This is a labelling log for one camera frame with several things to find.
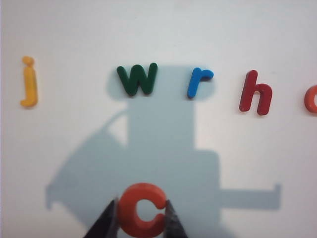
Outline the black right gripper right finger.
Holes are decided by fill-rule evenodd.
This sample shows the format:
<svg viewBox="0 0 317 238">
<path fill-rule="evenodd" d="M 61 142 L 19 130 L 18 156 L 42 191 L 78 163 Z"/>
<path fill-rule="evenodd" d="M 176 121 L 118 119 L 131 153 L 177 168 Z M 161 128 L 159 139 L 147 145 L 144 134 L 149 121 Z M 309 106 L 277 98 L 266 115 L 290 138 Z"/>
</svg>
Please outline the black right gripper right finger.
<svg viewBox="0 0 317 238">
<path fill-rule="evenodd" d="M 164 238 L 188 238 L 170 200 L 166 201 L 163 237 Z"/>
</svg>

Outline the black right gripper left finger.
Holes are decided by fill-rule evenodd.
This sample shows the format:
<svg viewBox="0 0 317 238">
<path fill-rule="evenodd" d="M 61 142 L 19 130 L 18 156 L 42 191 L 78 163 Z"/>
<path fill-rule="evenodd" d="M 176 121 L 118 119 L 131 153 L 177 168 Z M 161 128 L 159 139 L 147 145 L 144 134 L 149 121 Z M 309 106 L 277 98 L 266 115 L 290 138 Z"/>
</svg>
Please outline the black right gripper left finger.
<svg viewBox="0 0 317 238">
<path fill-rule="evenodd" d="M 84 238 L 116 238 L 118 232 L 117 208 L 118 198 L 115 198 L 97 218 Z"/>
</svg>

